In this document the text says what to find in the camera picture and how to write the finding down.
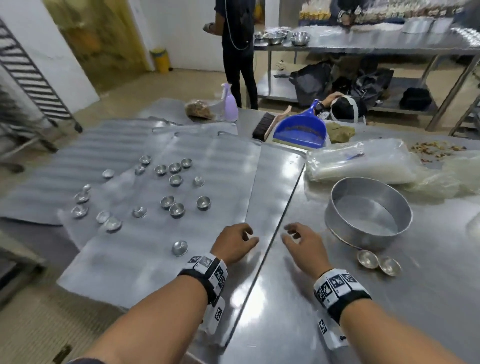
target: brush handle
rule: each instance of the brush handle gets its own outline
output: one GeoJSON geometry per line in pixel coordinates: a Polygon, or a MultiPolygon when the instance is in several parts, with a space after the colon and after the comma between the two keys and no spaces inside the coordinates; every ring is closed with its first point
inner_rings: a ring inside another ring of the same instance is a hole
{"type": "Polygon", "coordinates": [[[267,140],[267,138],[270,135],[270,133],[272,132],[273,128],[275,128],[275,125],[277,125],[280,121],[282,121],[288,115],[288,113],[291,112],[291,111],[292,111],[292,106],[289,105],[284,112],[275,116],[272,123],[268,127],[267,132],[265,133],[264,140],[267,140]]]}

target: black backpack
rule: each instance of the black backpack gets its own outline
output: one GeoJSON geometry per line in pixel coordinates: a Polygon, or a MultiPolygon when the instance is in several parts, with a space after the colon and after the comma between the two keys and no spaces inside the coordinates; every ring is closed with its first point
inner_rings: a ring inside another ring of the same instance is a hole
{"type": "Polygon", "coordinates": [[[238,50],[248,48],[253,40],[252,11],[246,0],[225,0],[225,16],[230,40],[238,50]]]}

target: beige floor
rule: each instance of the beige floor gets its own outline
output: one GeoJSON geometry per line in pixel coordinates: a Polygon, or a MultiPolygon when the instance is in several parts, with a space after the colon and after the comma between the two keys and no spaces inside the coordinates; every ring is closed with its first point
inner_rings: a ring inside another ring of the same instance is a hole
{"type": "MultiPolygon", "coordinates": [[[[305,55],[299,54],[299,64],[293,64],[293,53],[274,52],[273,65],[279,60],[293,71],[302,67],[305,55]]],[[[255,77],[260,79],[266,72],[266,53],[256,52],[255,77]]],[[[394,68],[396,76],[420,77],[425,64],[387,65],[394,68]]],[[[455,80],[461,74],[459,66],[445,62],[440,69],[433,71],[427,84],[437,104],[441,104],[455,80]]],[[[160,97],[170,97],[185,101],[191,99],[213,99],[220,92],[225,75],[216,72],[174,70],[169,74],[145,74],[138,79],[102,95],[101,100],[76,113],[77,120],[85,128],[97,125],[102,119],[127,118],[135,115],[160,97]]],[[[466,108],[478,95],[478,81],[471,76],[462,88],[452,106],[444,115],[440,133],[447,133],[466,108]]],[[[243,99],[245,89],[242,87],[243,99]]],[[[260,108],[278,111],[285,105],[277,102],[261,102],[260,108]]],[[[424,128],[429,118],[399,117],[391,114],[369,116],[369,120],[390,128],[424,128]]],[[[64,146],[77,137],[71,128],[67,136],[59,138],[57,145],[64,146]]],[[[41,147],[30,148],[15,160],[23,163],[27,171],[11,175],[0,169],[0,196],[26,178],[33,167],[48,162],[49,154],[41,147]]],[[[0,245],[20,253],[24,248],[0,232],[0,245]]],[[[73,346],[72,358],[79,355],[98,337],[119,315],[117,309],[108,305],[77,297],[64,292],[55,285],[59,272],[48,270],[36,282],[19,292],[0,311],[0,363],[1,364],[47,364],[66,343],[73,346]]]]}

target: small metal mold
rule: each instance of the small metal mold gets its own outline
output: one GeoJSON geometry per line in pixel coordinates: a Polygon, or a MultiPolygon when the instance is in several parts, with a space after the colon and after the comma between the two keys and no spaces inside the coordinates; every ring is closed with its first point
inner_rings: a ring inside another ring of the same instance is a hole
{"type": "Polygon", "coordinates": [[[155,167],[154,171],[158,176],[163,176],[167,173],[168,168],[165,164],[160,164],[155,167]]]}
{"type": "Polygon", "coordinates": [[[173,204],[175,203],[175,197],[173,196],[165,196],[162,198],[162,201],[160,201],[160,205],[162,208],[169,209],[173,204]]]}
{"type": "Polygon", "coordinates": [[[192,166],[192,160],[190,158],[184,158],[180,164],[183,168],[190,168],[192,166]]]}
{"type": "Polygon", "coordinates": [[[173,174],[178,173],[181,171],[181,165],[180,163],[172,163],[168,166],[168,170],[173,174]]]}
{"type": "Polygon", "coordinates": [[[185,207],[183,204],[176,203],[170,206],[169,211],[172,217],[179,218],[185,213],[185,207]]]}
{"type": "Polygon", "coordinates": [[[103,178],[106,178],[107,180],[112,178],[114,175],[115,175],[115,171],[111,169],[104,170],[102,173],[103,178]]]}
{"type": "Polygon", "coordinates": [[[100,211],[96,216],[96,221],[99,224],[104,224],[110,218],[110,213],[108,211],[100,211]]]}
{"type": "Polygon", "coordinates": [[[135,167],[135,174],[141,176],[145,172],[145,167],[140,165],[135,167]]]}
{"type": "Polygon", "coordinates": [[[195,187],[202,187],[203,185],[205,184],[205,180],[202,176],[196,176],[194,179],[193,179],[193,185],[195,187]]]}
{"type": "Polygon", "coordinates": [[[104,226],[107,231],[117,231],[121,228],[121,221],[118,220],[116,217],[111,216],[108,218],[107,221],[105,221],[104,226]]]}
{"type": "Polygon", "coordinates": [[[178,187],[183,182],[183,178],[179,174],[174,174],[173,176],[170,177],[168,182],[170,182],[171,186],[178,187]]]}
{"type": "Polygon", "coordinates": [[[84,218],[88,213],[88,207],[84,205],[77,205],[75,206],[72,211],[73,218],[84,218]]]}
{"type": "Polygon", "coordinates": [[[209,197],[207,196],[200,196],[198,199],[197,199],[197,207],[200,209],[200,210],[208,210],[208,208],[210,207],[212,201],[210,200],[209,197]]]}
{"type": "Polygon", "coordinates": [[[172,253],[174,256],[182,256],[184,255],[188,250],[188,244],[184,240],[178,240],[177,242],[174,242],[172,245],[172,253]]]}
{"type": "Polygon", "coordinates": [[[380,269],[387,275],[391,277],[396,277],[402,273],[402,267],[395,260],[386,256],[385,258],[380,258],[380,269]]]}
{"type": "Polygon", "coordinates": [[[146,213],[147,213],[146,207],[142,207],[142,206],[136,207],[132,211],[132,215],[136,218],[142,218],[145,216],[146,213]]]}
{"type": "Polygon", "coordinates": [[[152,157],[151,156],[141,156],[140,159],[139,159],[140,163],[142,163],[144,166],[148,166],[150,164],[150,162],[152,161],[152,157]]]}
{"type": "Polygon", "coordinates": [[[88,192],[81,191],[75,195],[74,199],[76,203],[84,204],[90,199],[90,194],[88,192]]]}
{"type": "Polygon", "coordinates": [[[379,265],[377,256],[368,250],[360,250],[357,253],[357,260],[368,269],[377,269],[379,265]]]}

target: yellow trash can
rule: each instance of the yellow trash can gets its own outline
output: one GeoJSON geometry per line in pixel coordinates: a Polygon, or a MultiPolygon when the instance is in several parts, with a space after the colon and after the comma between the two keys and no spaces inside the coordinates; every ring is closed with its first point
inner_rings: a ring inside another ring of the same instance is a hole
{"type": "Polygon", "coordinates": [[[163,48],[156,48],[150,51],[155,62],[156,70],[160,73],[168,73],[170,68],[170,60],[168,59],[168,52],[163,48]]]}

